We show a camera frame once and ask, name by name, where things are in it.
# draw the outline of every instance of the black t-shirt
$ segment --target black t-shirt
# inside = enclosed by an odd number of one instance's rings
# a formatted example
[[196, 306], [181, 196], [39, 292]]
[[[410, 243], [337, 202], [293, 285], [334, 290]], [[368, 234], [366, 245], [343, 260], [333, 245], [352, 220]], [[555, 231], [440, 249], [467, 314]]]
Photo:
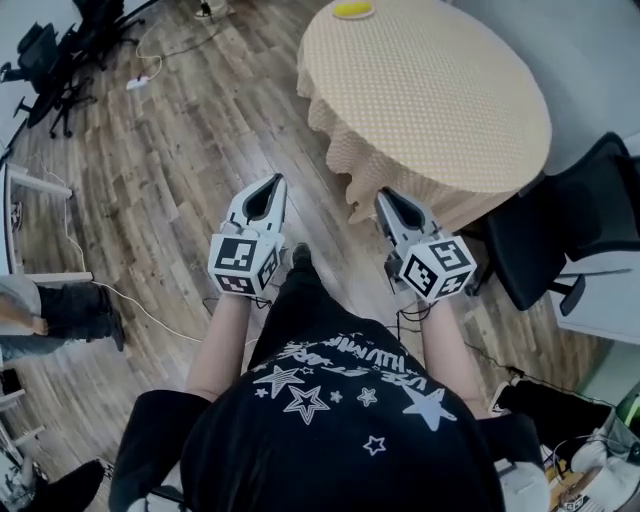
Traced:
[[139, 397], [111, 510], [178, 460], [195, 511], [504, 510], [494, 461], [541, 464], [531, 424], [475, 420], [378, 322], [339, 329], [305, 332], [214, 403]]

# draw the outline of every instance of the black chair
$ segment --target black chair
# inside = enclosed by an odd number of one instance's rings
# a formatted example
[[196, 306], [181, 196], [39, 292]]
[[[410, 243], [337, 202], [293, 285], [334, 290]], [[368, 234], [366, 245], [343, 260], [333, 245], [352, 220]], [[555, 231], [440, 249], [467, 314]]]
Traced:
[[[640, 172], [615, 133], [607, 133], [567, 171], [545, 177], [526, 195], [515, 196], [482, 220], [489, 264], [477, 284], [478, 295], [495, 273], [515, 306], [525, 311], [547, 290], [565, 295], [568, 315], [585, 290], [585, 275], [572, 285], [556, 282], [566, 257], [578, 261], [608, 251], [640, 251]], [[614, 270], [606, 273], [619, 273]]]
[[20, 110], [27, 112], [27, 128], [32, 128], [42, 121], [51, 109], [58, 110], [58, 115], [49, 130], [51, 138], [55, 138], [55, 128], [61, 119], [65, 137], [71, 137], [71, 109], [81, 103], [97, 101], [93, 96], [80, 96], [85, 86], [92, 82], [91, 79], [86, 78], [78, 84], [73, 84], [79, 59], [68, 51], [69, 37], [70, 34], [67, 33], [58, 44], [52, 24], [43, 28], [36, 23], [18, 44], [18, 69], [11, 69], [9, 63], [0, 68], [0, 82], [25, 80], [31, 83], [38, 94], [32, 107], [26, 106], [22, 98], [13, 114], [15, 117]]
[[98, 64], [101, 70], [107, 69], [106, 57], [118, 43], [138, 44], [137, 39], [126, 37], [126, 33], [135, 25], [144, 25], [145, 20], [138, 18], [127, 23], [124, 15], [124, 0], [73, 0], [80, 11], [82, 24], [74, 33], [73, 51]]

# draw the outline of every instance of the wooden floor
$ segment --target wooden floor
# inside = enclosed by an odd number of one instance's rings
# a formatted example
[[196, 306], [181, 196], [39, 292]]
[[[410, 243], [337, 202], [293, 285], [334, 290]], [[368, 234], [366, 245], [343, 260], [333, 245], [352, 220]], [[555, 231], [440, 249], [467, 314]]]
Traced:
[[[69, 233], [96, 280], [134, 297], [177, 331], [204, 335], [210, 315], [202, 299], [217, 296], [206, 272], [211, 234], [235, 193], [274, 172], [289, 184], [288, 245], [311, 246], [326, 286], [348, 309], [395, 323], [382, 272], [387, 245], [374, 222], [347, 223], [348, 178], [326, 167], [327, 139], [307, 127], [308, 102], [296, 95], [300, 38], [324, 3], [234, 2], [237, 14], [220, 24], [213, 41], [167, 59], [157, 78], [132, 92], [127, 81], [150, 61], [123, 46], [108, 71], [90, 70], [99, 101], [78, 112], [71, 139], [50, 140], [48, 118], [17, 141], [15, 163], [42, 176], [42, 156], [74, 189]], [[196, 4], [161, 2], [147, 10], [147, 25], [135, 35], [158, 25], [142, 52], [174, 52], [214, 34], [213, 25], [193, 19]], [[25, 203], [17, 238], [26, 270], [80, 270], [64, 236], [63, 203], [17, 195]], [[270, 290], [272, 298], [276, 291]], [[15, 364], [28, 398], [9, 414], [9, 424], [18, 434], [25, 424], [47, 426], [28, 451], [53, 477], [95, 456], [115, 459], [136, 397], [154, 388], [180, 389], [196, 350], [196, 343], [168, 333], [131, 303], [116, 302], [126, 319], [124, 354], [102, 340]], [[558, 330], [548, 298], [517, 312], [495, 281], [480, 298], [461, 297], [456, 306], [469, 343], [565, 387], [589, 371], [604, 345]], [[258, 336], [265, 314], [254, 308], [249, 339]], [[418, 352], [415, 335], [404, 332], [403, 341]], [[483, 358], [477, 364], [488, 397], [505, 372]], [[103, 490], [91, 510], [106, 510], [105, 498]]]

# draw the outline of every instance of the white cube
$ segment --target white cube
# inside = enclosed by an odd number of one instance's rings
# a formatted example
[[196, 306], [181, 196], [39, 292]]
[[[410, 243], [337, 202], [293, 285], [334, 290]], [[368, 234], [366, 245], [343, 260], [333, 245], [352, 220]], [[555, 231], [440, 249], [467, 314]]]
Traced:
[[209, 275], [221, 293], [261, 297], [280, 265], [277, 240], [242, 235], [211, 238]]
[[436, 302], [461, 292], [476, 267], [462, 237], [456, 236], [411, 246], [400, 277], [424, 300]]

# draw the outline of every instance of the round table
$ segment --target round table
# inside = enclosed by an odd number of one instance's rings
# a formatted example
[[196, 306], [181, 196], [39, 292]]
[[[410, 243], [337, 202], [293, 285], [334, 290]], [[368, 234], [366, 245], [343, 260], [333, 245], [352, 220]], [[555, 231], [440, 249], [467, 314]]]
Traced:
[[298, 94], [326, 132], [327, 165], [348, 173], [350, 222], [374, 215], [383, 186], [428, 204], [457, 230], [529, 183], [551, 142], [547, 107], [520, 58], [440, 0], [378, 0], [366, 18], [311, 21]]

